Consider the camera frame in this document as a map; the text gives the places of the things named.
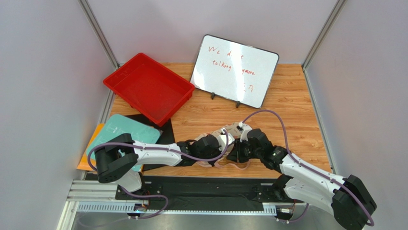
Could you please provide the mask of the floral mesh laundry bag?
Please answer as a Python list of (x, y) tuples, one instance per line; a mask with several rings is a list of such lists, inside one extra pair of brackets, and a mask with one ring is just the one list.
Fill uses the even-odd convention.
[(223, 141), (226, 140), (226, 136), (224, 134), (224, 130), (226, 130), (228, 132), (228, 149), (226, 151), (226, 153), (220, 157), (217, 161), (215, 162), (207, 162), (207, 161), (198, 161), (196, 164), (204, 167), (204, 168), (211, 168), (211, 167), (216, 167), (216, 168), (224, 168), (227, 166), (232, 166), (235, 167), (238, 170), (246, 170), (251, 163), (251, 160), (249, 160), (246, 163), (237, 163), (236, 161), (230, 161), (227, 159), (227, 156), (231, 153), (233, 147), (234, 147), (234, 141), (236, 138), (240, 138), (241, 136), (241, 132), (238, 130), (237, 126), (238, 126), (239, 122), (234, 122), (232, 124), (229, 125), (225, 125), (222, 128), (212, 131), (212, 132), (206, 132), (206, 133), (202, 133), (199, 136), (197, 136), (194, 140), (199, 140), (200, 138), (203, 138), (209, 134), (213, 135), (216, 138), (222, 138)]

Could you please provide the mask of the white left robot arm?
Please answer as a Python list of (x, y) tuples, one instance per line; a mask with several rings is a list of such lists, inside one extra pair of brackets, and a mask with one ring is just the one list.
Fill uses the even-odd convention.
[(143, 187), (143, 183), (134, 166), (161, 164), (186, 167), (200, 161), (214, 163), (232, 143), (233, 137), (226, 130), (218, 137), (209, 134), (196, 141), (168, 145), (132, 140), (131, 135), (125, 133), (92, 148), (89, 154), (94, 155), (95, 164), (90, 162), (89, 165), (97, 172), (99, 183), (116, 183), (128, 192), (135, 192)]

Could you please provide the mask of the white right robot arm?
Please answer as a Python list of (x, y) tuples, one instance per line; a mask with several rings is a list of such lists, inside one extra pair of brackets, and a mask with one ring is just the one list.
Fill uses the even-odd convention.
[(373, 226), (377, 205), (359, 177), (322, 170), (273, 145), (258, 128), (242, 131), (237, 139), (229, 135), (220, 141), (222, 149), (232, 145), (230, 155), (236, 160), (259, 159), (266, 168), (281, 173), (273, 186), (282, 195), (326, 211), (346, 230)]

